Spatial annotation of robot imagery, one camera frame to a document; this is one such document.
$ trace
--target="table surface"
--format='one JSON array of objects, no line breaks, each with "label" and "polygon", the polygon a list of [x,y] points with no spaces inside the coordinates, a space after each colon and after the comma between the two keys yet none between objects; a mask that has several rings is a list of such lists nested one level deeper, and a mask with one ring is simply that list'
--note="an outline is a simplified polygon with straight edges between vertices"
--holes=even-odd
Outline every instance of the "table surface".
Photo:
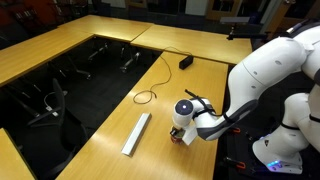
[{"label": "table surface", "polygon": [[76,29],[103,38],[131,42],[151,26],[152,23],[88,15],[65,23],[59,28]]},{"label": "table surface", "polygon": [[1,50],[0,87],[92,37],[90,33],[55,29]]},{"label": "table surface", "polygon": [[[148,104],[135,104],[133,97],[154,84],[171,80],[152,90],[157,94]],[[184,90],[208,98],[221,113],[227,65],[195,58],[185,70],[178,68],[185,55],[164,52],[127,94],[96,133],[89,139],[58,179],[210,179],[212,180],[217,140],[173,144],[170,140],[174,104],[190,99]],[[136,100],[147,100],[149,93]],[[130,132],[142,113],[152,118],[132,157],[121,153]]]},{"label": "table surface", "polygon": [[1,179],[35,179],[3,128],[0,129],[0,167]]},{"label": "table surface", "polygon": [[250,39],[227,40],[227,35],[153,25],[131,42],[133,46],[189,54],[238,64],[252,52]]}]

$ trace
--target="black power adapter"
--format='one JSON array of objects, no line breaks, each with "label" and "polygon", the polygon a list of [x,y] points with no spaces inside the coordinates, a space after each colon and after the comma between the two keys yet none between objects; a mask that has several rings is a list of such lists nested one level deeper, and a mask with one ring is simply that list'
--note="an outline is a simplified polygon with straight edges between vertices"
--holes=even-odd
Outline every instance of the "black power adapter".
[{"label": "black power adapter", "polygon": [[186,58],[184,58],[182,61],[179,62],[179,68],[183,70],[183,69],[187,68],[192,63],[193,63],[193,56],[189,55]]}]

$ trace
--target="dark floor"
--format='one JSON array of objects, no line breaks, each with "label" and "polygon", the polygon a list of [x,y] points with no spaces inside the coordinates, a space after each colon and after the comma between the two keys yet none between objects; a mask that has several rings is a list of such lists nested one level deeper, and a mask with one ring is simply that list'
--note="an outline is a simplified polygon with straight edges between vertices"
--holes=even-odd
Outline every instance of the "dark floor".
[{"label": "dark floor", "polygon": [[[117,18],[128,18],[126,11],[119,8],[112,9],[112,16]],[[176,16],[149,13],[148,21],[156,24],[174,25]],[[221,25],[211,21],[205,21],[203,26],[204,31],[224,34],[228,34],[230,28],[229,25]],[[256,33],[259,32],[260,28],[259,25],[248,25],[244,26],[242,30],[244,32]],[[104,40],[100,39],[95,42],[98,45],[102,45]],[[93,52],[91,48],[92,43],[93,40],[90,40],[68,53],[73,57],[79,69],[92,73],[91,80],[87,80],[85,76],[76,74],[72,71],[65,71],[67,74],[67,77],[65,78],[58,72],[48,69],[45,65],[26,76],[39,85],[42,89],[41,93],[21,81],[13,82],[15,87],[24,89],[31,95],[31,99],[20,96],[28,105],[38,112],[45,112],[43,99],[52,91],[52,77],[58,78],[62,88],[68,91],[68,94],[65,96],[68,108],[86,127],[88,127],[90,135],[94,133],[94,129],[97,129],[101,123],[103,123],[160,54],[160,52],[151,52],[142,49],[140,63],[133,67],[128,73],[122,73],[119,70],[119,67],[125,63],[125,60],[130,58],[129,47],[127,47],[125,51],[125,60],[121,60],[120,52],[123,44],[119,42],[109,42],[109,49],[104,54],[98,54],[93,62],[89,63],[87,58]],[[68,69],[70,68],[70,64],[68,64],[65,59],[65,56],[61,56],[55,59],[54,62],[58,67]],[[270,131],[278,125],[277,122],[279,122],[283,116],[283,101],[293,93],[301,91],[308,92],[311,87],[312,82],[301,73],[286,78],[262,95],[259,107],[251,115],[245,118],[241,122],[241,125],[244,129],[255,129],[263,132]],[[226,95],[225,107],[228,107],[228,94]],[[21,108],[21,106],[12,101],[12,99],[3,91],[0,91],[0,113],[2,114],[0,127],[8,129],[17,145],[26,146],[25,134],[29,131],[29,129],[26,128],[26,123],[33,117]],[[50,139],[54,139],[52,138],[52,135],[48,136],[47,144],[43,144],[43,146],[47,146],[47,148],[42,150],[42,152],[36,150],[34,150],[35,153],[24,152],[24,149],[22,148],[22,153],[24,155],[29,154],[25,158],[37,176],[41,175],[46,170],[46,167],[49,168],[56,163],[51,161],[63,160],[66,157],[66,152],[62,149],[61,145],[57,145],[59,142],[52,143]],[[217,180],[240,179],[237,176],[237,173],[232,173],[230,172],[230,168],[228,169],[221,165],[223,157],[229,155],[228,152],[230,152],[230,147],[228,150],[227,142],[228,138],[226,136],[223,136],[219,141],[214,177],[214,179]],[[37,156],[37,154],[40,156],[46,155],[46,153],[48,154],[47,156],[49,156],[47,159],[40,160],[40,157]],[[315,157],[314,159],[316,159],[318,156],[318,153],[316,153],[312,157]],[[241,178],[252,179],[252,177],[248,176],[241,176]]]}]

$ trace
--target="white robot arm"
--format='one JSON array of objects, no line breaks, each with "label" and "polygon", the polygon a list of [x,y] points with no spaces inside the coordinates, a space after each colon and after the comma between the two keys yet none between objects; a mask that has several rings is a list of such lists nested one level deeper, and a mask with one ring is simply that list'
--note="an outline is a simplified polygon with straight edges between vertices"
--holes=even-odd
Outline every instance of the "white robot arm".
[{"label": "white robot arm", "polygon": [[[251,53],[230,72],[231,102],[227,112],[217,117],[205,98],[180,100],[174,107],[171,135],[188,127],[193,119],[198,136],[204,140],[217,139],[256,108],[260,95],[266,89],[302,70],[316,83],[310,96],[301,93],[289,97],[285,102],[282,125],[253,145],[255,155],[270,171],[299,174],[302,161],[298,152],[309,142],[320,152],[319,69],[320,26],[295,38],[276,38]],[[280,162],[286,168],[278,168]]]}]

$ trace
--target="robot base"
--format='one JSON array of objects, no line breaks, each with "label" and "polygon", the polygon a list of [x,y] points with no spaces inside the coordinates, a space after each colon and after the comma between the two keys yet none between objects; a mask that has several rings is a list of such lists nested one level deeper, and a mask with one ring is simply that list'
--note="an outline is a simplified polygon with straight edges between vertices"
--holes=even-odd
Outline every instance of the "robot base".
[{"label": "robot base", "polygon": [[302,159],[297,152],[292,157],[281,157],[268,151],[265,140],[256,141],[253,146],[255,156],[269,169],[275,173],[301,174]]}]

